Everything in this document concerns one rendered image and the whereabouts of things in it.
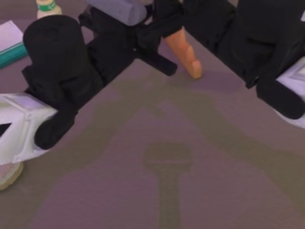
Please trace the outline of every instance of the green bottle label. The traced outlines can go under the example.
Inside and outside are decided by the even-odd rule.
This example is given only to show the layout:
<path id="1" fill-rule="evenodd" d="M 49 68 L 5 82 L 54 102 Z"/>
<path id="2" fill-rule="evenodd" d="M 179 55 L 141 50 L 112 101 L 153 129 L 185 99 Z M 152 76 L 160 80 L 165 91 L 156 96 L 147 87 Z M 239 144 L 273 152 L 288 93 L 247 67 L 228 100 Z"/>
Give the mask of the green bottle label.
<path id="1" fill-rule="evenodd" d="M 53 10 L 56 7 L 56 2 L 53 1 L 52 3 L 50 3 L 48 5 L 39 5 L 38 4 L 37 6 L 40 11 L 47 12 L 47 11 Z"/>

